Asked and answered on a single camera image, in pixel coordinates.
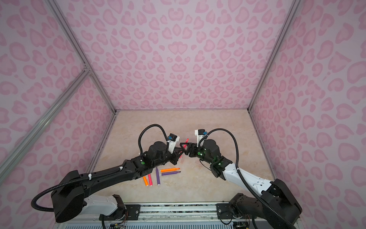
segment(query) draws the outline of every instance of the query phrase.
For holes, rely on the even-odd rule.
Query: black cable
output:
[[[206,169],[210,170],[209,168],[207,168],[204,164],[202,164],[202,160],[200,159],[199,162],[201,162],[201,165],[203,165]]]
[[[120,169],[116,169],[116,170],[113,170],[113,171],[110,171],[110,172],[107,172],[107,173],[98,174],[98,175],[94,175],[94,176],[92,174],[91,178],[93,179],[93,178],[98,178],[98,177],[104,177],[104,176],[107,176],[107,175],[111,175],[113,173],[116,173],[118,171],[120,171]],[[45,191],[39,193],[37,196],[35,196],[33,198],[33,200],[30,202],[30,205],[32,206],[32,208],[34,208],[34,209],[36,209],[38,211],[52,212],[53,211],[53,208],[39,206],[37,204],[37,200],[39,198],[41,198],[42,196],[46,195],[47,193],[52,192],[53,190],[59,189],[59,188],[61,188],[63,186],[66,186],[66,185],[76,184],[76,183],[79,183],[81,181],[85,181],[85,180],[89,180],[89,179],[90,179],[89,177],[78,178],[78,179],[74,179],[74,180],[71,180],[71,181],[68,181],[68,182],[65,182],[65,183],[61,183],[61,184],[55,185],[55,186],[53,186],[51,188],[48,188]]]
[[[205,135],[203,138],[201,138],[201,140],[198,142],[198,148],[200,148],[201,147],[201,142],[203,141],[203,140],[206,140],[207,139],[207,137],[208,137],[208,134],[207,135]]]
[[[223,213],[226,213],[226,212],[229,212],[230,214],[231,214],[231,219],[230,219],[230,221],[228,222],[228,223],[224,223],[222,220],[221,220],[221,215],[223,214]],[[231,223],[231,221],[232,221],[232,219],[234,218],[234,216],[233,216],[233,214],[230,212],[230,211],[224,211],[224,212],[221,212],[221,214],[220,214],[220,221],[224,224],[224,225],[229,225],[230,223]]]
[[[159,128],[161,129],[161,131],[163,132],[163,134],[164,134],[164,138],[165,138],[165,141],[167,142],[167,150],[166,150],[166,152],[168,152],[168,148],[169,148],[168,140],[169,140],[169,139],[167,138],[167,135],[165,134],[164,129],[163,129],[160,125],[158,125],[158,124],[152,124],[152,125],[150,125],[150,126],[146,127],[146,128],[141,132],[140,136],[138,137],[138,148],[140,148],[140,155],[142,154],[141,138],[142,138],[143,134],[144,134],[148,129],[150,129],[151,127],[154,127],[154,126],[159,127]]]
[[[239,169],[239,149],[238,149],[238,144],[236,142],[236,139],[234,137],[234,135],[228,131],[228,130],[225,130],[223,128],[217,128],[217,129],[213,129],[211,130],[208,134],[210,135],[212,132],[214,131],[217,131],[217,130],[222,130],[222,131],[225,131],[227,132],[228,134],[230,134],[230,136],[232,137],[232,139],[234,140],[234,144],[235,144],[235,150],[236,150],[236,161],[235,161],[235,167],[237,168],[237,172],[238,172],[238,175],[240,177],[240,179],[242,180],[242,182],[244,183],[245,187],[249,190],[249,192],[262,204],[264,205],[265,207],[267,207],[270,211],[272,211],[280,220],[282,220],[289,228],[292,228],[292,229],[296,229],[296,227],[290,222],[288,221],[286,218],[284,218],[281,214],[279,214],[275,209],[273,209],[268,203],[267,201],[265,201],[264,199],[262,199],[260,196],[258,196],[258,194],[251,188],[251,186],[247,183],[247,181],[244,179],[240,169]]]
[[[252,218],[252,223],[255,229],[258,229],[257,225],[255,224],[254,217]]]
[[[106,229],[106,228],[105,228],[105,224],[104,224],[104,215],[102,215],[102,214],[101,214],[100,216],[101,216],[101,218],[102,218],[102,228],[103,228],[103,229]]]

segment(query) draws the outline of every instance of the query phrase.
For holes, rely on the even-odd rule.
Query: pink leopard print wall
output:
[[[305,1],[254,120],[305,228],[366,228],[366,1]]]
[[[81,72],[42,0],[0,3],[0,164]]]
[[[292,0],[59,0],[117,109],[246,108]]]
[[[0,186],[0,228],[52,228],[54,214],[33,209],[30,201],[68,172],[86,171],[110,118],[88,78]],[[50,194],[38,203],[52,206]]]

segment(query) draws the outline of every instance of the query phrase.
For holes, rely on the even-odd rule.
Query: marble floor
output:
[[[125,159],[136,157],[139,154],[138,136],[150,124],[161,125],[167,135],[173,133],[180,136],[180,142],[187,138],[190,142],[196,142],[195,129],[210,131],[225,128],[233,133],[238,142],[239,166],[259,177],[273,180],[247,110],[121,111],[94,171],[114,167]],[[229,134],[217,131],[209,138],[216,141],[222,155],[235,161],[235,146]],[[146,151],[155,141],[164,141],[164,136],[159,128],[153,127],[142,137],[143,150]],[[251,196],[241,187],[215,178],[197,158],[183,155],[176,166],[167,163],[159,169],[172,167],[179,167],[181,173],[160,176],[160,186],[156,184],[154,170],[151,187],[146,187],[140,178],[110,186],[96,194],[118,194],[125,203],[219,202],[229,201],[237,193]]]

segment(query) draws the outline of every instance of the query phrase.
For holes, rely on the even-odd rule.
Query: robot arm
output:
[[[221,155],[214,140],[206,140],[207,132],[201,129],[196,130],[195,133],[197,143],[180,143],[180,147],[176,147],[179,136],[170,134],[166,141],[168,147],[166,143],[157,141],[149,147],[148,151],[131,160],[125,160],[119,166],[84,174],[79,174],[77,170],[71,171],[59,185],[38,194],[32,200],[31,205],[41,211],[54,211],[58,223],[68,221],[79,214],[101,214],[101,216],[105,216],[105,220],[121,219],[126,215],[127,210],[119,195],[104,197],[93,195],[93,193],[123,181],[146,176],[156,166],[164,165],[167,162],[176,165],[183,153],[209,163],[215,177],[228,180],[249,190],[240,178],[235,164]],[[243,169],[240,169],[240,173],[258,195],[257,198],[262,198],[266,201],[265,204],[275,209],[292,224],[297,220],[302,209],[284,182],[278,179],[275,181],[262,179]],[[44,208],[36,204],[41,196],[51,191],[54,208]],[[249,214],[266,219],[275,229],[289,228],[278,219],[278,216],[268,210],[268,206],[265,207],[258,203],[256,198],[238,193],[229,204],[233,217],[240,218]]]

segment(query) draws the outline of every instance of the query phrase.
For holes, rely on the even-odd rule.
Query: metal bracket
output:
[[[141,205],[139,204],[126,204],[126,209],[128,211],[127,220],[138,220],[138,216],[140,215]]]
[[[218,219],[233,219],[234,213],[229,208],[230,204],[216,204],[216,213]]]

